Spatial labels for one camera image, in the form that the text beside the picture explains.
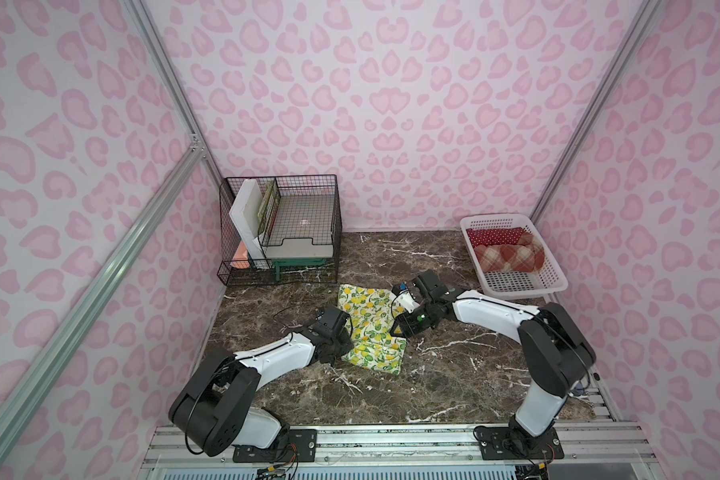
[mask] plaid cloth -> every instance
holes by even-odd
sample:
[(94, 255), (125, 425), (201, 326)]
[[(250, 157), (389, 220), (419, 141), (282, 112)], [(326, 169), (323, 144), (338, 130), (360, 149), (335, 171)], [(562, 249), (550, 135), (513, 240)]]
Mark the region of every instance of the plaid cloth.
[(514, 245), (477, 245), (474, 254), (484, 273), (535, 272), (541, 270), (545, 260), (541, 242), (527, 232), (519, 235)]

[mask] cloth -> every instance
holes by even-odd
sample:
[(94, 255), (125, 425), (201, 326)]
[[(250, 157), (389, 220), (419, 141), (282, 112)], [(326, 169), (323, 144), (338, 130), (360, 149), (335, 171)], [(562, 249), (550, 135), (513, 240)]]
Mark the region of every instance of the cloth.
[[(389, 329), (394, 322), (390, 310), (394, 295), (390, 290), (365, 289), (354, 285), (341, 285), (338, 291), (338, 308), (349, 314), (354, 332), (354, 348), (343, 359), (353, 365), (380, 372), (400, 373), (400, 366), (408, 344), (406, 339), (393, 337)], [(394, 307), (394, 314), (403, 312)]]
[(516, 244), (477, 245), (474, 254), (484, 272), (535, 272), (544, 266), (544, 246), (532, 234), (523, 233)]
[(232, 257), (232, 266), (235, 268), (248, 268), (250, 264), (248, 262), (248, 249), (246, 248), (245, 242), (240, 240), (240, 245), (235, 250), (235, 255)]
[(472, 248), (477, 248), (479, 245), (517, 245), (520, 237), (525, 233), (526, 231), (520, 227), (485, 230), (467, 228), (467, 236)]

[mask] marble table surface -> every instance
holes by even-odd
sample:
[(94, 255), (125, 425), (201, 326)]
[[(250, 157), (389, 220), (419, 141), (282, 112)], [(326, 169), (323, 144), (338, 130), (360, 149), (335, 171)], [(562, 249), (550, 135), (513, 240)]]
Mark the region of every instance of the marble table surface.
[[(391, 288), (432, 269), (449, 286), (480, 290), (460, 231), (344, 234), (339, 282)], [(336, 304), (338, 285), (290, 283), (231, 287), (208, 348), (250, 350), (282, 338)], [(543, 304), (542, 299), (516, 300)], [(518, 409), (530, 381), (520, 346), (477, 326), (444, 320), (410, 339), (400, 375), (344, 361), (316, 363), (259, 390), (254, 406), (292, 425), (496, 422)], [(594, 418), (569, 398), (561, 418)]]

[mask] white tray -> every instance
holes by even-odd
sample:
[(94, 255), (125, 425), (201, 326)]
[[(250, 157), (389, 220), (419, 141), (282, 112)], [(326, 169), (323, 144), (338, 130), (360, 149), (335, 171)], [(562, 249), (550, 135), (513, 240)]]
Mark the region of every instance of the white tray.
[[(523, 272), (488, 272), (484, 274), (480, 268), (478, 257), (474, 254), (467, 229), (487, 230), (491, 228), (521, 227), (533, 234), (544, 246), (544, 266), (541, 270), (529, 274)], [(541, 238), (530, 218), (522, 214), (491, 214), (466, 216), (461, 219), (461, 233), (467, 242), (467, 250), (472, 257), (474, 270), (483, 287), (483, 293), (500, 299), (534, 298), (548, 293), (561, 292), (568, 288), (568, 279), (552, 256), (549, 247)]]

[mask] pink patterned backdrop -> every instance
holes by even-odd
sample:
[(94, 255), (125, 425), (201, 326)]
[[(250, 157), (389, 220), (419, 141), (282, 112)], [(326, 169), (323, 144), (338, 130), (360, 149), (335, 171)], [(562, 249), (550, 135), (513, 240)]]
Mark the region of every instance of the pink patterned backdrop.
[(129, 22), (0, 0), (0, 404), (188, 145)]
[(0, 471), (132, 478), (219, 303), (219, 201), (198, 165)]
[(350, 230), (528, 214), (638, 0), (149, 0), (228, 175), (334, 173)]
[(720, 479), (720, 0), (673, 0), (540, 232), (668, 478)]

